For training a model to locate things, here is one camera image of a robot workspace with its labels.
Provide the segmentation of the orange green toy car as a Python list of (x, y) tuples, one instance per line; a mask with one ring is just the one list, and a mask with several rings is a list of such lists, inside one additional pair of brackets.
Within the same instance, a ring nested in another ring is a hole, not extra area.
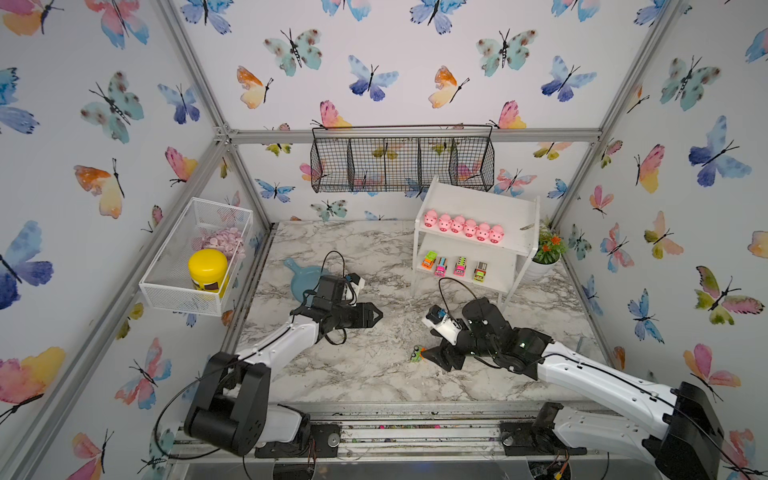
[(423, 261), (421, 263), (421, 266), (424, 269), (431, 270), (434, 267), (434, 265), (435, 265), (435, 263), (437, 261), (437, 258), (438, 258), (437, 253), (435, 251), (433, 251), (433, 250), (429, 250), (426, 253), (426, 255), (424, 256), (424, 259), (423, 259)]

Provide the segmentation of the pink teal toy bus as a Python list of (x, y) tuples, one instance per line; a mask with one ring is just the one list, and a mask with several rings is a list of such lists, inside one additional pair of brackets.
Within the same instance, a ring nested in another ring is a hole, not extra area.
[(447, 258), (439, 257), (435, 262), (434, 275), (444, 277), (447, 274)]

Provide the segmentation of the pink pig toy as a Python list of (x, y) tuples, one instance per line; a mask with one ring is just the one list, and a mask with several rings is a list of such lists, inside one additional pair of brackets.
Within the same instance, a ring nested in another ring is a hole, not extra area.
[(438, 223), (439, 216), (435, 210), (428, 210), (423, 217), (423, 226), (425, 228), (433, 228)]
[(437, 227), (441, 232), (449, 232), (451, 230), (453, 219), (449, 214), (442, 214), (438, 218)]
[(464, 230), (465, 223), (466, 219), (463, 216), (457, 215), (453, 217), (450, 225), (450, 231), (454, 234), (461, 234)]
[(480, 242), (487, 241), (490, 236), (490, 229), (491, 227), (487, 223), (479, 224), (476, 228), (475, 238)]
[(474, 238), (477, 232), (477, 223), (475, 220), (468, 219), (464, 223), (463, 234), (467, 238)]

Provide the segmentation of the pink toy car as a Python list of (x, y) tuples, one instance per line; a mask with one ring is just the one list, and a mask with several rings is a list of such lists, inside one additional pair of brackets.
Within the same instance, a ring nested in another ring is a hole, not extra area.
[(457, 277), (464, 277), (467, 270), (467, 258), (459, 256), (456, 260), (453, 274)]

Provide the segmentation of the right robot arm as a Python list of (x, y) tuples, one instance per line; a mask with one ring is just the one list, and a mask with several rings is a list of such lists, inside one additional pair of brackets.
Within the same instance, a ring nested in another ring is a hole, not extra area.
[(422, 322), (441, 339), (423, 356), (447, 372), (469, 357), (489, 358), (499, 369), (572, 390), (608, 410), (548, 402), (537, 417), (536, 439), (644, 461), (667, 479), (718, 477), (723, 430), (700, 387), (671, 387), (594, 363), (545, 333), (511, 326), (487, 298), (467, 303), (461, 318), (434, 305)]

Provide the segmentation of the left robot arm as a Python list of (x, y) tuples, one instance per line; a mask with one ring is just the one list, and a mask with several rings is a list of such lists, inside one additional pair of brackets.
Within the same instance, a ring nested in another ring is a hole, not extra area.
[(213, 355), (200, 377), (184, 433), (237, 456), (259, 445), (308, 448), (310, 417), (270, 400), (272, 377), (332, 331), (374, 327), (383, 313), (358, 300), (364, 286), (356, 273), (323, 275), (315, 289), (304, 292), (287, 322), (264, 340), (236, 354)]

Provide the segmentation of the teal plastic paddle plate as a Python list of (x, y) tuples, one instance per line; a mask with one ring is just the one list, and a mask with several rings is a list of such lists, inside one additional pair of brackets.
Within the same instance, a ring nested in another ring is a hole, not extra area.
[(283, 264), (293, 273), (290, 290), (298, 302), (304, 300), (305, 291), (315, 291), (321, 276), (328, 274), (328, 271), (320, 266), (301, 267), (293, 258), (285, 259)]

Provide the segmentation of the white two-tier shelf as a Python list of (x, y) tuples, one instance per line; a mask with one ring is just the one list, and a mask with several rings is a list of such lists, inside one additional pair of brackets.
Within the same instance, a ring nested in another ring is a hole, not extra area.
[[(504, 238), (499, 244), (492, 244), (489, 240), (480, 242), (475, 237), (467, 238), (463, 232), (441, 232), (437, 225), (425, 228), (423, 217), (428, 210), (435, 210), (439, 217), (442, 214), (449, 214), (452, 218), (461, 215), (466, 220), (475, 220), (477, 226), (481, 223), (487, 223), (491, 228), (501, 225), (505, 231)], [(463, 188), (443, 183), (434, 177), (415, 219), (411, 284), (415, 286), (424, 275), (434, 275), (435, 265), (431, 270), (421, 266), (426, 253), (433, 250), (438, 258), (447, 258), (447, 278), (496, 292), (499, 306), (504, 309), (537, 252), (540, 220), (541, 201), (538, 198), (525, 200)], [(467, 258), (464, 277), (453, 274), (459, 256)], [(473, 280), (474, 269), (479, 261), (488, 264), (484, 283)]]

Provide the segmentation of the pink round chips pile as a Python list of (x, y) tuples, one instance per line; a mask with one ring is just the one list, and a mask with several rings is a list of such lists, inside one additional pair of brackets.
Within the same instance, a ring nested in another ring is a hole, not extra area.
[(240, 260), (245, 257), (245, 246), (241, 232), (235, 228), (225, 228), (206, 236), (202, 249), (221, 252), (228, 260)]

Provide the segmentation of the yellow lidded jar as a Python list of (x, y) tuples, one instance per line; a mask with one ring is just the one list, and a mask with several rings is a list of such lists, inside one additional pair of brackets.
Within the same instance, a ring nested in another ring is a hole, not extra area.
[(219, 251), (202, 249), (195, 252), (188, 260), (188, 270), (194, 288), (198, 291), (223, 295), (228, 259)]

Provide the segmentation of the potted plant with flowers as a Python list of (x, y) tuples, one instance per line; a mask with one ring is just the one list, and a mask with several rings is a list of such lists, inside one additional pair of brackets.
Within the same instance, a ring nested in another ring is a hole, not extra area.
[(544, 277), (554, 268), (554, 265), (565, 255), (567, 250), (567, 243), (558, 232), (542, 226), (539, 230), (538, 249), (525, 277), (529, 281)]

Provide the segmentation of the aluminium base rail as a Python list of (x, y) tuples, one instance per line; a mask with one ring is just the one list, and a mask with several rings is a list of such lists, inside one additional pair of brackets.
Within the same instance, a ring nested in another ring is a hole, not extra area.
[(622, 461), (651, 467), (648, 432), (637, 423), (566, 401), (296, 403), (310, 418), (321, 460), (338, 463), (447, 463), (556, 460), (577, 471), (596, 459), (609, 471)]

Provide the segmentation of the white mesh wall basket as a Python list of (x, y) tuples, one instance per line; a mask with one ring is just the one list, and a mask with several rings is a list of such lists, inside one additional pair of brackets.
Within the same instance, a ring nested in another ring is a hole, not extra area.
[(147, 304), (192, 315), (219, 316), (245, 259), (253, 213), (193, 198), (140, 281)]

